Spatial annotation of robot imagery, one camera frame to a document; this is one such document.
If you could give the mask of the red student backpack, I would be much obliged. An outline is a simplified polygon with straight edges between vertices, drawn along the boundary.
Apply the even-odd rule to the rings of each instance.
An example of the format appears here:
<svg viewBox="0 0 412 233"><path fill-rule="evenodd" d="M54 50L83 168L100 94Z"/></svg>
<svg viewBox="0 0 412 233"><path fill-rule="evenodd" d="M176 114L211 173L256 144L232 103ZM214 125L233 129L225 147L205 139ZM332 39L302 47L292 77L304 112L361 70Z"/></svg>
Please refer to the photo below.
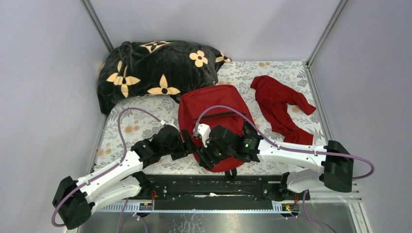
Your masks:
<svg viewBox="0 0 412 233"><path fill-rule="evenodd" d="M210 128L221 125L240 136L247 133L257 133L251 112L239 91L235 86L227 84L205 87L185 93L179 103L178 123L180 130L193 131L197 124L206 124ZM202 145L202 141L194 137L193 132L191 133L191 140L194 145L192 154L199 163L195 152ZM230 171L210 172L223 172L226 177L235 178L237 168Z"/></svg>

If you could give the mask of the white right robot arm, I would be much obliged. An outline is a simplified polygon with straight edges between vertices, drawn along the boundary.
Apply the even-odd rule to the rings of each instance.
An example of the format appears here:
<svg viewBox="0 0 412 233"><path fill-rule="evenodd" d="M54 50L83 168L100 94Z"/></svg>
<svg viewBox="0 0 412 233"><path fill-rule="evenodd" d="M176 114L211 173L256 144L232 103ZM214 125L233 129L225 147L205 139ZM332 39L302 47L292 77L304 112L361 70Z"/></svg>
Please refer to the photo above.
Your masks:
<svg viewBox="0 0 412 233"><path fill-rule="evenodd" d="M281 162L303 167L302 171L282 174L278 192L285 200L322 186L336 192L352 191L353 160L329 155L329 146L277 143L256 133L239 136L221 125L210 128L197 124L193 134L202 141L197 154L209 169L227 158L245 163Z"/></svg>

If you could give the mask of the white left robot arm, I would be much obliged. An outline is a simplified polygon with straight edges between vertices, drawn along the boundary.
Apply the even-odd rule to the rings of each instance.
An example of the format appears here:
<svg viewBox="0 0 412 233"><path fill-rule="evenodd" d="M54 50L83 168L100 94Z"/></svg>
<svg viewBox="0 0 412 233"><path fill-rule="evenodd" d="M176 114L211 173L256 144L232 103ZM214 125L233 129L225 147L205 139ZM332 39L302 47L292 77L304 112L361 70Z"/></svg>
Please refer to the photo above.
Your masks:
<svg viewBox="0 0 412 233"><path fill-rule="evenodd" d="M193 151L191 130L178 130L173 124L164 124L158 133L126 148L121 158L88 175L62 179L55 192L55 208L51 222L55 227L76 229L97 210L113 202L136 196L149 197L151 187L139 181L134 173L157 163L163 156L180 159Z"/></svg>

